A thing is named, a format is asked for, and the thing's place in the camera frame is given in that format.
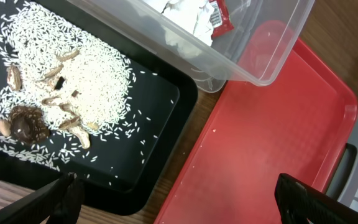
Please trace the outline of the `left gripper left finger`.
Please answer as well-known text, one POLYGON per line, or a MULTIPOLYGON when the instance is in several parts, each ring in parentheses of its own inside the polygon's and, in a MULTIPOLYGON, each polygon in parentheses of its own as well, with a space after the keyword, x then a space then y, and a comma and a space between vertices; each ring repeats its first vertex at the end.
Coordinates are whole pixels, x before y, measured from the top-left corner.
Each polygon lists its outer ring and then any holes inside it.
POLYGON ((0 209, 0 224, 76 223, 85 199, 83 182, 63 174, 22 199, 0 209))

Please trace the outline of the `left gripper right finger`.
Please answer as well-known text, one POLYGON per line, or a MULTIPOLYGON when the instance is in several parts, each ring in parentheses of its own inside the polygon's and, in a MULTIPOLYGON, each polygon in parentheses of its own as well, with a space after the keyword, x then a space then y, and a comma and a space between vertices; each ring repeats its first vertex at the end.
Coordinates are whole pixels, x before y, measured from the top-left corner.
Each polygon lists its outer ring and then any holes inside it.
POLYGON ((283 224, 358 224, 358 212, 286 173, 274 196, 283 224))

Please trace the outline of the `rice and peanut leftovers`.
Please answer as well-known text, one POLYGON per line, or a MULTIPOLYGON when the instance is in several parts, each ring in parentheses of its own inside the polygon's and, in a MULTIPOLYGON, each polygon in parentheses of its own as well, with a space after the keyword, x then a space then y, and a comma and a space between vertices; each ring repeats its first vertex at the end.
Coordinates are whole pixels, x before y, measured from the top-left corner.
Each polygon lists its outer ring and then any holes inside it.
POLYGON ((6 154, 58 170, 91 138, 124 128, 131 60, 32 1, 0 1, 0 137, 6 154))

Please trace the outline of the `red snack wrapper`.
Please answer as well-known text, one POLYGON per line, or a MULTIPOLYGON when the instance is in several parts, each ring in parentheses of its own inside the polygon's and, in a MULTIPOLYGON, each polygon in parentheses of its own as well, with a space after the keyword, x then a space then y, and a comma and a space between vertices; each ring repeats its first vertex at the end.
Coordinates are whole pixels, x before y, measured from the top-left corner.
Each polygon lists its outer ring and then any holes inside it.
POLYGON ((234 29, 234 26, 229 17, 229 11, 225 0, 209 0, 210 5, 214 11, 210 17, 210 22, 213 27, 212 38, 224 35, 234 29))

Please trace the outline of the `white tissue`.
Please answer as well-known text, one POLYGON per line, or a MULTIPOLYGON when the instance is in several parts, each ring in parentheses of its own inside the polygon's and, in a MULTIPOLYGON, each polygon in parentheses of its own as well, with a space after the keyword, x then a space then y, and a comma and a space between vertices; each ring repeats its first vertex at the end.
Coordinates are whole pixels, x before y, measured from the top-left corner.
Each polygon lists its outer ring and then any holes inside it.
POLYGON ((210 47, 214 31, 211 16, 213 5, 208 0, 142 0, 160 13, 150 25, 152 37, 164 47, 169 47, 185 60, 203 54, 194 45, 197 39, 210 47))

